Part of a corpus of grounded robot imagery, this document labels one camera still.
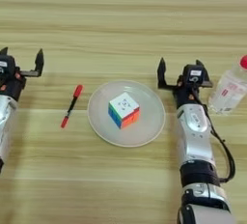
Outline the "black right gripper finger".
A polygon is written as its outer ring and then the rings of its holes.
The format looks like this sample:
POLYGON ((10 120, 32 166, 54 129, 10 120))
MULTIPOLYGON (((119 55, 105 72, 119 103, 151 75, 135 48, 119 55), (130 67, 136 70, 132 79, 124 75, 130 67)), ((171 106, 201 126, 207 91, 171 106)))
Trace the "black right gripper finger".
POLYGON ((209 82, 209 81, 210 81, 210 80, 209 80, 209 75, 208 75, 208 73, 207 73, 207 70, 206 70, 204 64, 203 64, 200 60, 196 60, 196 65, 199 65, 199 66, 203 66, 203 67, 204 67, 205 72, 206 72, 206 74, 205 74, 205 81, 208 81, 208 82, 209 82))
POLYGON ((166 64, 164 59, 161 58, 157 68, 157 80, 158 80, 159 89, 165 89, 167 87, 167 83, 165 80, 165 72, 166 72, 166 64))

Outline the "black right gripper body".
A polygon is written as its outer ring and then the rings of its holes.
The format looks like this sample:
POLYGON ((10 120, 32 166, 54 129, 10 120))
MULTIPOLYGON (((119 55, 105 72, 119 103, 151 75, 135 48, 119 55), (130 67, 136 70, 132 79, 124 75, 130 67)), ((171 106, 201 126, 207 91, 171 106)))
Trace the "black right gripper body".
POLYGON ((213 84, 210 81, 204 81, 202 84, 184 83, 181 80, 176 85, 168 85, 164 82, 158 83, 159 89, 173 93, 177 108, 184 104, 202 104, 199 98, 199 88, 211 88, 212 86, 213 84))

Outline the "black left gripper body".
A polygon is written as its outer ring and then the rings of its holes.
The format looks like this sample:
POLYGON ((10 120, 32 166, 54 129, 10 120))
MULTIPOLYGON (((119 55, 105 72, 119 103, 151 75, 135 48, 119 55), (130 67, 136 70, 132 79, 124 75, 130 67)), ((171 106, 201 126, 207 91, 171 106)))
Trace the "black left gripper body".
POLYGON ((8 79, 2 86, 0 86, 0 96, 8 96, 18 101, 21 92, 26 85, 27 77, 40 77, 41 73, 38 71, 17 71, 10 79, 8 79))

